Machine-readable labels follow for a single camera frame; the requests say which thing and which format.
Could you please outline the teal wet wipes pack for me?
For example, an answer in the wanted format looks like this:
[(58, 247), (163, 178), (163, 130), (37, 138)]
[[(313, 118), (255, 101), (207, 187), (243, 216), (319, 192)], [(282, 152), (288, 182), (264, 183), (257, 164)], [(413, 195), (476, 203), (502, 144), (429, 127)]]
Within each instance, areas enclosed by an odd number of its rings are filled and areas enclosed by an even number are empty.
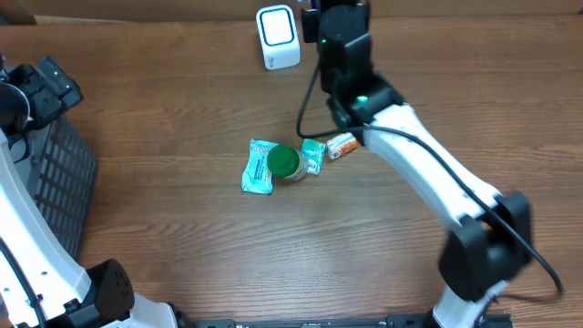
[(241, 176), (244, 192), (269, 195), (272, 193), (272, 175), (267, 165), (269, 152), (277, 143), (252, 139), (249, 145), (249, 159)]

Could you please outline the orange white small box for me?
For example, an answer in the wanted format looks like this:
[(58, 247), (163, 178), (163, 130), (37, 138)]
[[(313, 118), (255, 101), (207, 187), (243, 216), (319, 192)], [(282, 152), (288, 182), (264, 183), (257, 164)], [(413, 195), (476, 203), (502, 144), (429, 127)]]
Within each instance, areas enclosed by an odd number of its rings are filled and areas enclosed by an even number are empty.
[(330, 160), (339, 159), (357, 149), (359, 142), (352, 133), (342, 133), (326, 142), (327, 155)]

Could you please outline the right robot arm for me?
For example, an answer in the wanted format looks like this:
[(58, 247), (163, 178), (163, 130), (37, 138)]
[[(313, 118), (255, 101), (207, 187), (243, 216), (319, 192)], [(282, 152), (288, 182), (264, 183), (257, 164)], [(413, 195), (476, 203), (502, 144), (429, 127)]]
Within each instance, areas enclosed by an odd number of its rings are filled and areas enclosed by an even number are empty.
[(445, 291), (427, 315), (393, 314), (390, 327), (509, 327), (489, 306), (532, 257), (531, 206), (462, 166), (423, 126), (404, 97), (373, 68), (370, 6), (313, 1), (301, 12), (305, 42), (316, 44), (314, 79), (328, 94), (339, 132), (400, 173), (434, 212), (447, 240), (438, 262)]

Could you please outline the small teal tissue pack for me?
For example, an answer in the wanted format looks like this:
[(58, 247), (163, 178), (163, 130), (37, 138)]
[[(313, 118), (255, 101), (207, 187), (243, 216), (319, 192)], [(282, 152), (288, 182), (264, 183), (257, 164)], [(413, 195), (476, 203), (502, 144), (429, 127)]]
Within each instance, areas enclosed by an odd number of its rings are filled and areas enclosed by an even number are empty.
[(309, 174), (318, 176), (321, 173), (326, 145), (320, 141), (306, 138), (302, 143), (301, 154), (307, 164), (306, 171)]

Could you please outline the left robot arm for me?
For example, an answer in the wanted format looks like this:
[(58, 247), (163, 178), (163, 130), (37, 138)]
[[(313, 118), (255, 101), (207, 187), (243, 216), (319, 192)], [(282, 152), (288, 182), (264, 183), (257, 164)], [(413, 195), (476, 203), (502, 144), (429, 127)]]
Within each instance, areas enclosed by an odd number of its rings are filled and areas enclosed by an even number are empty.
[(79, 264), (97, 158), (67, 118), (83, 99), (51, 57), (1, 71), (1, 304), (15, 327), (186, 327), (113, 259)]

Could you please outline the green lid jar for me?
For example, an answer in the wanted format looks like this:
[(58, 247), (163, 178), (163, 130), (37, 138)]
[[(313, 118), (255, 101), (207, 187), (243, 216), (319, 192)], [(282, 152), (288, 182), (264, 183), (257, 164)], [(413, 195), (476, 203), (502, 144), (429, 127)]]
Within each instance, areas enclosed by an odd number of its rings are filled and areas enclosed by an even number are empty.
[(277, 145), (267, 156), (271, 174), (279, 179), (299, 180), (307, 174), (307, 162), (300, 151), (286, 145)]

